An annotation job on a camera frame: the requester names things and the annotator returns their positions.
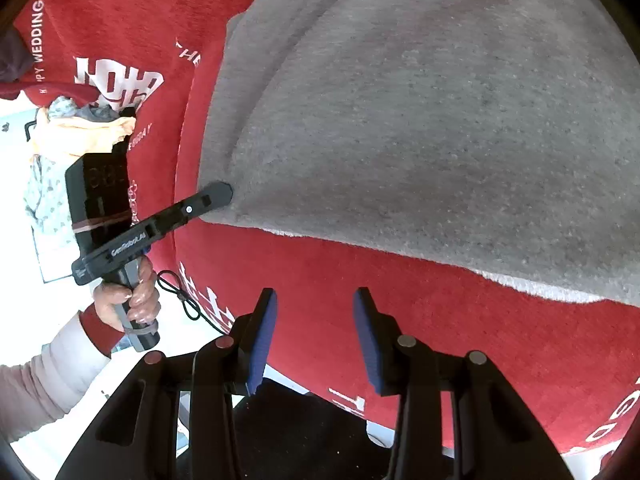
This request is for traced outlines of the left forearm white sleeve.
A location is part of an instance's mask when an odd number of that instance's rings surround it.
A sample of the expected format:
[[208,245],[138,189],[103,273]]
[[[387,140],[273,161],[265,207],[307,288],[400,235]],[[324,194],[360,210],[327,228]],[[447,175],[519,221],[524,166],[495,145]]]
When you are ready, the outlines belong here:
[[1,367],[1,435],[12,443],[67,415],[111,359],[124,334],[96,308],[77,312],[22,365]]

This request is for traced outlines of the person's left hand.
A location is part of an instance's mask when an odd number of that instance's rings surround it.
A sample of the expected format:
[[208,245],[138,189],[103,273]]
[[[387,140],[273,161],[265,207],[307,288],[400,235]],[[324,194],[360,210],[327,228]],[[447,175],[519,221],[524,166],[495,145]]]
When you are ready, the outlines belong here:
[[143,256],[139,263],[139,283],[134,290],[119,284],[99,284],[93,292],[93,304],[98,318],[107,326],[122,332],[124,328],[115,307],[129,304],[129,321],[153,323],[160,313],[160,294],[156,289],[156,280],[151,260]]

